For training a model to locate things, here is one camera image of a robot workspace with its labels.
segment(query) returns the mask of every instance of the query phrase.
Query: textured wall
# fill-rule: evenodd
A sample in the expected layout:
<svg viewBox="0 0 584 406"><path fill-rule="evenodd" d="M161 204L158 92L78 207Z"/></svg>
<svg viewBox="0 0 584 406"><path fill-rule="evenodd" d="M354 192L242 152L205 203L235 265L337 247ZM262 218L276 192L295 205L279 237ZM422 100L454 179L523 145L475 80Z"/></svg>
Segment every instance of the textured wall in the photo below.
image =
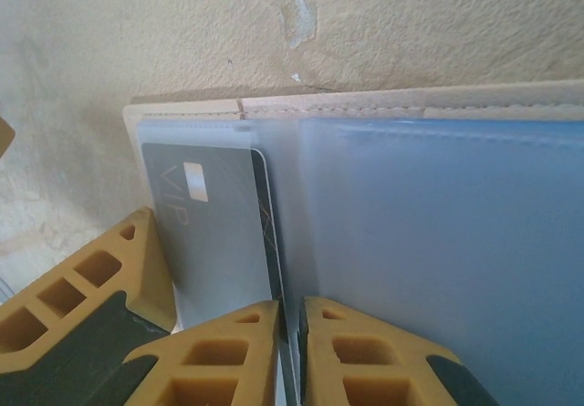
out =
<svg viewBox="0 0 584 406"><path fill-rule="evenodd" d="M19 290L139 205L133 97L584 78L582 16L584 0L0 0L17 133L0 276Z"/></svg>

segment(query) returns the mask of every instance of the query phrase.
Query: beige wall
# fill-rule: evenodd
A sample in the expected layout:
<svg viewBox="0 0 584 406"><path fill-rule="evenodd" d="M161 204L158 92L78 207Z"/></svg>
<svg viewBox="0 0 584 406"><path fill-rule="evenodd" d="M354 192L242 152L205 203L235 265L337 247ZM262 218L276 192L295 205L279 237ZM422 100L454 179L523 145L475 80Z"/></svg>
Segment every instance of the beige wall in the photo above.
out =
<svg viewBox="0 0 584 406"><path fill-rule="evenodd" d="M584 78L583 16L584 0L0 0L17 134L0 276L19 290L139 205L131 98Z"/></svg>

